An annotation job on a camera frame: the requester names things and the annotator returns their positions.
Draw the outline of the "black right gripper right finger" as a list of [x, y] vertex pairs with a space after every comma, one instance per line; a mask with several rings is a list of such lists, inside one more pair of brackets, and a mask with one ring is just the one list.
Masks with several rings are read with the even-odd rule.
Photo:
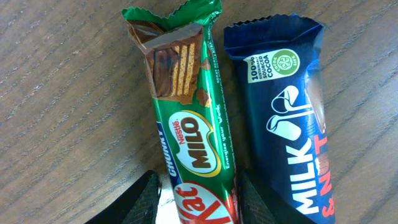
[[253, 170], [239, 170], [238, 199], [243, 224], [314, 224]]

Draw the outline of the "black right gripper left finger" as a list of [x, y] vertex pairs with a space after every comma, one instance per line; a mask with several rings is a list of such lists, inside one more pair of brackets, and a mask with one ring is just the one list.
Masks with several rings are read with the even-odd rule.
[[160, 195], [158, 173], [148, 170], [86, 224], [155, 224]]

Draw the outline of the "purple Dairy Milk bar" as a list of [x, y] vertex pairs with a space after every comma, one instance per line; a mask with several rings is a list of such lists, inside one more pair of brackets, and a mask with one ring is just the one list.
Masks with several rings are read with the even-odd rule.
[[241, 89], [250, 168], [314, 223], [334, 223], [321, 23], [297, 15], [237, 22], [224, 49]]

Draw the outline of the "red KitKat bar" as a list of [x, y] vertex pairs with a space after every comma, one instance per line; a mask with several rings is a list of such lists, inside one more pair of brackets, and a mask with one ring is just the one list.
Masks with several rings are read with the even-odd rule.
[[236, 165], [211, 29], [219, 0], [187, 1], [167, 17], [123, 9], [142, 52], [181, 223], [237, 223]]

